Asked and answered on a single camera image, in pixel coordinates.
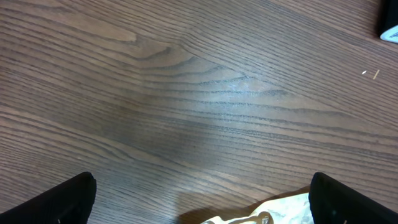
wooden surface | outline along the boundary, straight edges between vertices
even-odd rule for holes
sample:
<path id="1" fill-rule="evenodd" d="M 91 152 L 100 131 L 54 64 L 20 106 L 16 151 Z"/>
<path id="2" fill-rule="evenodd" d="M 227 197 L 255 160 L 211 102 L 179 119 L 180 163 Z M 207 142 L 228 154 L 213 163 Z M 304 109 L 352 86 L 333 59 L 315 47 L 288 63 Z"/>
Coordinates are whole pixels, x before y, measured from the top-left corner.
<path id="1" fill-rule="evenodd" d="M 90 223 L 248 215 L 316 171 L 398 212 L 379 3 L 1 0 L 0 212 L 85 170 Z"/>

brown wood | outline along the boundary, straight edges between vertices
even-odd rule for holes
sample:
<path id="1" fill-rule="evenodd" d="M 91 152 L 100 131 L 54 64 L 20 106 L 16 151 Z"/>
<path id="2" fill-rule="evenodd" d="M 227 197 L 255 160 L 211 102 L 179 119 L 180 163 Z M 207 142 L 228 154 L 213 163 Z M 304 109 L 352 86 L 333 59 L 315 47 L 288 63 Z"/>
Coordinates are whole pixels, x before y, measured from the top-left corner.
<path id="1" fill-rule="evenodd" d="M 398 45 L 378 10 L 0 1 L 0 212 L 85 170 L 90 223 L 247 215 L 316 171 L 398 212 Z"/>

black object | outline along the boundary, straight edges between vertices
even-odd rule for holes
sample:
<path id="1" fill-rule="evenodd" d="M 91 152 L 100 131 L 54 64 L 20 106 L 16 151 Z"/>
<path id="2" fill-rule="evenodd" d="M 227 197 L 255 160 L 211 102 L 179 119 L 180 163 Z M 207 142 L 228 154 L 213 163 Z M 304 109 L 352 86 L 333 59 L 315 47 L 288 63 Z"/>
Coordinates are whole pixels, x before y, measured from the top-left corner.
<path id="1" fill-rule="evenodd" d="M 76 177 L 0 214 L 1 224 L 86 224 L 96 181 L 91 173 Z"/>
<path id="2" fill-rule="evenodd" d="M 380 38 L 398 43 L 398 0 L 385 0 L 380 17 Z"/>
<path id="3" fill-rule="evenodd" d="M 310 188 L 310 208 L 315 224 L 396 224 L 398 214 L 317 172 Z"/>

wood grain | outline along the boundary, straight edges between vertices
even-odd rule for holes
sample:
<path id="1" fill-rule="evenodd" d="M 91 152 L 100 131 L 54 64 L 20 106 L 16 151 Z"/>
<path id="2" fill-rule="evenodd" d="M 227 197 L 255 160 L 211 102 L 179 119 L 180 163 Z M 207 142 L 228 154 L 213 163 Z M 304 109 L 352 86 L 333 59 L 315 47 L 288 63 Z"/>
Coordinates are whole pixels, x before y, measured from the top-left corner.
<path id="1" fill-rule="evenodd" d="M 85 170 L 90 223 L 247 215 L 316 171 L 398 212 L 398 48 L 374 36 L 378 7 L 1 1 L 0 212 Z"/>

